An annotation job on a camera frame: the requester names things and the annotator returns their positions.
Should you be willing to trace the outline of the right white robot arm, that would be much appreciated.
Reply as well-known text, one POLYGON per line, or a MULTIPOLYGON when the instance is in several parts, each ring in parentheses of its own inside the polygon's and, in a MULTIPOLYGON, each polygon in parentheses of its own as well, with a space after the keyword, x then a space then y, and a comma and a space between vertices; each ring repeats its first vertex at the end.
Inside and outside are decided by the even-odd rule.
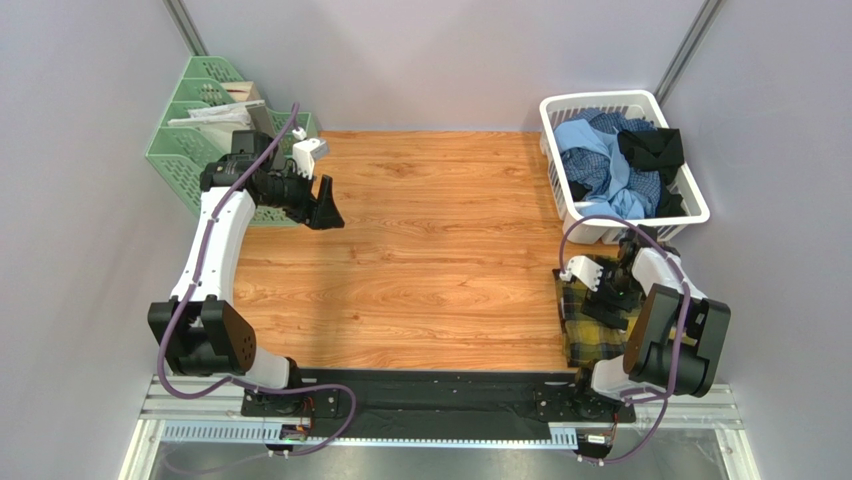
POLYGON ((707 297, 680 256, 636 227, 614 260, 578 257, 587 293, 582 312, 627 333, 623 353, 590 369, 596 394, 625 403, 705 396, 715 381, 730 307, 707 297))

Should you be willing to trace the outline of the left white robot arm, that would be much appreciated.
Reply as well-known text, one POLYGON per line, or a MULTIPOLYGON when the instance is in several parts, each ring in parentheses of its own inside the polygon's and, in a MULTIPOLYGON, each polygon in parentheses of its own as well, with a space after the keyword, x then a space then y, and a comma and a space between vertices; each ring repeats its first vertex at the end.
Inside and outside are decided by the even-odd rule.
POLYGON ((150 305, 147 322, 159 345, 157 376, 173 396, 170 374, 217 377, 255 392, 299 390, 294 360, 272 354, 233 305, 238 258, 247 228, 260 207, 278 209, 312 230, 345 225, 333 198, 333 180, 314 175, 327 142, 294 130, 291 157, 277 165, 276 139, 256 130, 236 131, 231 150, 200 174, 201 212, 183 272, 164 302, 150 305))

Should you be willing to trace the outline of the yellow plaid long sleeve shirt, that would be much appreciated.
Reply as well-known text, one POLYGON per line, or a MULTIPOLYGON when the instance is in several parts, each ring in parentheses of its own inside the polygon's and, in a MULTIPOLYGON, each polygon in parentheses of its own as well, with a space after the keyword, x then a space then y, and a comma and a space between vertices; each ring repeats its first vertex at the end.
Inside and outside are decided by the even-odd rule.
POLYGON ((567 365, 573 368, 589 368, 593 363, 610 360, 624 354, 628 338, 638 321, 642 304, 655 284, 682 289, 688 276, 682 269, 680 258, 673 253, 662 256, 651 248, 642 248, 626 258, 612 257, 626 268, 634 281, 643 290, 640 306, 626 313, 629 321, 627 331, 611 329, 581 313, 587 288, 575 280, 571 283, 559 278, 562 267, 553 271, 558 321, 562 334, 563 354, 567 365))

